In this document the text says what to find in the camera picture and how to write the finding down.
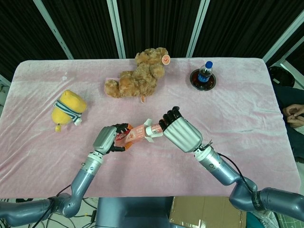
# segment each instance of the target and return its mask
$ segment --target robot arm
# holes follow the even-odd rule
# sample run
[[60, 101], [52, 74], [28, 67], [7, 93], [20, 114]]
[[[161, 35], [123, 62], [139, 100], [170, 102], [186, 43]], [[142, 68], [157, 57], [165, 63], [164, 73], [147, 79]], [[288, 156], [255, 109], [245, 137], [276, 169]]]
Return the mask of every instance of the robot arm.
[[93, 144], [94, 151], [81, 164], [82, 167], [71, 184], [72, 195], [62, 193], [49, 199], [24, 203], [0, 202], [0, 219], [4, 218], [10, 226], [16, 227], [45, 220], [54, 212], [68, 218], [76, 215], [86, 190], [103, 164], [103, 156], [110, 151], [125, 150], [124, 147], [115, 147], [114, 141], [117, 133], [127, 129], [128, 124], [125, 123], [101, 130]]
[[236, 183], [229, 200], [244, 211], [271, 210], [304, 221], [304, 196], [273, 188], [257, 191], [256, 184], [237, 173], [211, 144], [202, 144], [201, 133], [173, 107], [159, 121], [164, 135], [182, 151], [194, 152], [195, 158], [223, 185]]

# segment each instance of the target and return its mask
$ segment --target brown teddy bear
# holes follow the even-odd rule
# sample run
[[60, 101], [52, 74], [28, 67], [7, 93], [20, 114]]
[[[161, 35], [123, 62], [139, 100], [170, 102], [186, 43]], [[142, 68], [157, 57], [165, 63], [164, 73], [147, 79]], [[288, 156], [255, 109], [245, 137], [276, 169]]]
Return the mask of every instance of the brown teddy bear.
[[152, 95], [157, 85], [157, 79], [165, 74], [162, 57], [167, 54], [167, 49], [162, 47], [150, 48], [142, 53], [137, 53], [135, 57], [137, 69], [123, 71], [120, 74], [119, 82], [113, 79], [106, 81], [105, 93], [115, 98]]

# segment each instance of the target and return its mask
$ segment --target table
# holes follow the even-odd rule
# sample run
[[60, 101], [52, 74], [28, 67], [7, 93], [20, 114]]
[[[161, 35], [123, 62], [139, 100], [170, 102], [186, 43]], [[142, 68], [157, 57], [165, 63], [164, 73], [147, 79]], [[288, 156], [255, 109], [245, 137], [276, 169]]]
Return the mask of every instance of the table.
[[[217, 84], [202, 92], [190, 73], [213, 62]], [[214, 149], [230, 157], [259, 189], [298, 192], [300, 179], [267, 68], [257, 58], [173, 58], [157, 91], [139, 98], [104, 94], [107, 77], [136, 67], [133, 59], [26, 61], [16, 69], [0, 119], [0, 198], [54, 196], [71, 183], [107, 125], [155, 123], [173, 106]], [[65, 89], [88, 104], [80, 126], [61, 133], [51, 120], [53, 103]], [[165, 137], [134, 144], [104, 157], [86, 196], [228, 196], [193, 157]]]

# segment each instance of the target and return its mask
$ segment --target black curtain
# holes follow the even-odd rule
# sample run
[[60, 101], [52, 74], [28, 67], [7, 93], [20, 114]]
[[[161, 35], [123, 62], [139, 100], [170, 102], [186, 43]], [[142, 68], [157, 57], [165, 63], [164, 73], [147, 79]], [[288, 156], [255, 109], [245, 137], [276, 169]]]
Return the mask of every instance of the black curtain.
[[262, 58], [302, 10], [303, 0], [211, 0], [193, 56]]
[[66, 59], [32, 0], [0, 0], [0, 74], [12, 81], [20, 62]]
[[118, 0], [127, 58], [146, 48], [185, 57], [200, 0]]
[[75, 59], [118, 58], [106, 0], [43, 0]]
[[304, 75], [304, 43], [294, 50], [286, 59], [302, 75]]
[[290, 38], [278, 49], [278, 51], [267, 61], [267, 66], [271, 66], [280, 60], [292, 47], [304, 36], [304, 23], [290, 36]]

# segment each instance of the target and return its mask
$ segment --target minion plush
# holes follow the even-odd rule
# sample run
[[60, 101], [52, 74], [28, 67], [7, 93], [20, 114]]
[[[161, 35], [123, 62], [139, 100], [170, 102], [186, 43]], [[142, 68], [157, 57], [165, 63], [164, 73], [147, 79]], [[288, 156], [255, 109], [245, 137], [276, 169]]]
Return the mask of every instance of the minion plush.
[[52, 120], [57, 124], [56, 132], [61, 131], [61, 125], [73, 121], [76, 126], [81, 123], [81, 114], [86, 110], [86, 102], [70, 90], [62, 93], [54, 104]]

